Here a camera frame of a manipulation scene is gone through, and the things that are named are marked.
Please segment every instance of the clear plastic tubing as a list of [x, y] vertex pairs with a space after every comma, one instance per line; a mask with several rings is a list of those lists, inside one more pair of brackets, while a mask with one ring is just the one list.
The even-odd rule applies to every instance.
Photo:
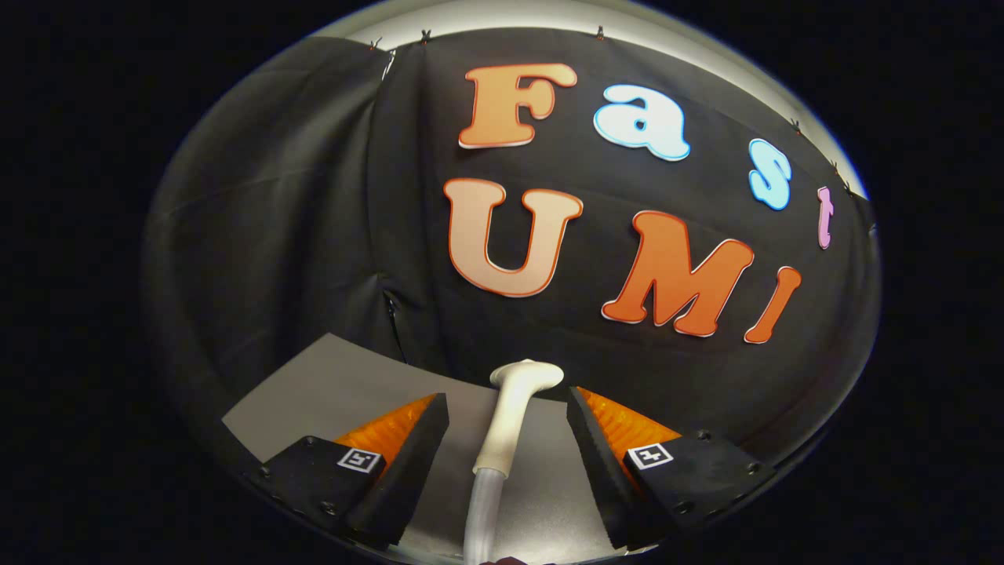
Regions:
[[479, 469], [474, 476], [464, 529], [464, 565], [481, 565], [489, 561], [504, 482], [505, 475], [494, 469]]

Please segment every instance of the white tube connector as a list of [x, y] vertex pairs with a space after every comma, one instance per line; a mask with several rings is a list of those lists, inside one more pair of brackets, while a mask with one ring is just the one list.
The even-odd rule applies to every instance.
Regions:
[[474, 490], [464, 529], [464, 565], [480, 565], [491, 555], [502, 483], [509, 479], [530, 397], [555, 386], [563, 378], [560, 367], [530, 359], [492, 371], [489, 380], [499, 387], [499, 398], [481, 454], [474, 464]]
[[519, 431], [523, 428], [523, 415], [530, 397], [554, 387], [563, 378], [564, 371], [557, 365], [530, 359], [510, 363], [492, 371], [489, 380], [499, 387], [499, 398], [481, 454], [474, 464], [475, 474], [481, 469], [494, 469], [506, 479], [509, 478]]

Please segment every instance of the gray table surface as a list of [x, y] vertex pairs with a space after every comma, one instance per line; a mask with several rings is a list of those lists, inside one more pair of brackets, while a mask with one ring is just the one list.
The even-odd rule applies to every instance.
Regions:
[[[438, 392], [447, 395], [450, 428], [415, 516], [389, 551], [403, 561], [456, 563], [474, 485], [471, 470], [498, 395], [494, 388], [423, 371], [326, 335], [251, 391], [223, 421], [265, 462], [304, 436], [334, 440]], [[513, 556], [542, 565], [624, 554], [606, 537], [565, 407], [530, 400], [502, 492], [493, 560]]]

